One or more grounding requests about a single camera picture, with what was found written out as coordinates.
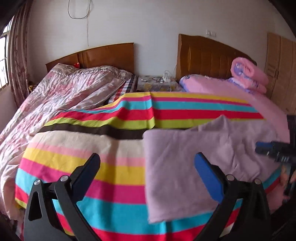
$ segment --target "pink floral comforter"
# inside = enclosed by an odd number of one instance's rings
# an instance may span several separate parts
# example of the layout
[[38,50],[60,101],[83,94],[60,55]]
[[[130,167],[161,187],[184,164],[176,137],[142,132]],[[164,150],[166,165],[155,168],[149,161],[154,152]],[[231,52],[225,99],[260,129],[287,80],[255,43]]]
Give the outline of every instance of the pink floral comforter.
[[76,69],[57,64],[20,106],[0,134],[0,211],[21,221],[14,201],[15,176],[33,136],[58,112],[102,105],[131,73],[111,66]]

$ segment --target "rainbow striped blanket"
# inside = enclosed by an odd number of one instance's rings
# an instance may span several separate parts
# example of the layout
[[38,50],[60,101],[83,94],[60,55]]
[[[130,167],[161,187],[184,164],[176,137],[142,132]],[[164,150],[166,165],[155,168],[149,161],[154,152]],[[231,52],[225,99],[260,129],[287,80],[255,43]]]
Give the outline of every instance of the rainbow striped blanket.
[[[170,92],[129,93],[94,110],[61,112],[26,149],[16,176],[15,200],[25,208],[35,179],[56,181],[95,152],[101,157],[101,168],[78,207],[102,240],[193,240],[212,213],[148,223],[142,135],[151,128],[191,128],[220,115],[233,121],[263,119],[243,100]],[[279,175],[276,171],[264,183],[267,192],[278,183]],[[54,205],[71,234],[56,200]],[[239,205],[228,225],[234,222]]]

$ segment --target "brown headboard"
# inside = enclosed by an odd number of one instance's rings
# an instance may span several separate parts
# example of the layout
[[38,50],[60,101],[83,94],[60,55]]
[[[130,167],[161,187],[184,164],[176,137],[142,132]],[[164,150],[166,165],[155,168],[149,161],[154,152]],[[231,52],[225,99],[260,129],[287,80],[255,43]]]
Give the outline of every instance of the brown headboard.
[[231,63],[237,57],[256,64],[248,55],[228,45],[202,36],[179,34],[176,79],[188,74],[228,79],[231,77]]
[[101,46],[70,54],[46,64],[47,72],[57,63],[68,65],[80,63],[83,69],[111,65],[134,73],[133,43]]

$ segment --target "curtain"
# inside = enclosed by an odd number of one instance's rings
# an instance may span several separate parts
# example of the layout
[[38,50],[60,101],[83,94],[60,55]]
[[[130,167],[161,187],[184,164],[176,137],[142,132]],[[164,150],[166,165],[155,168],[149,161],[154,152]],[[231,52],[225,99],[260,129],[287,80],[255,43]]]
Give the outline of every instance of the curtain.
[[27,0],[17,11],[8,35],[8,80],[18,108],[29,95],[27,33],[32,3],[33,0]]

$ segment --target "wooden wardrobe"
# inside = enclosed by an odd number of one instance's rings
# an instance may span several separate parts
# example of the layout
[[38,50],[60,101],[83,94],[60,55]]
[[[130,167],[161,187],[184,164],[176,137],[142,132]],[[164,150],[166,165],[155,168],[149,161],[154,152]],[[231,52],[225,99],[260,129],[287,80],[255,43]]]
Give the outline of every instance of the wooden wardrobe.
[[296,114],[296,42],[268,33],[265,73],[267,97],[286,113]]

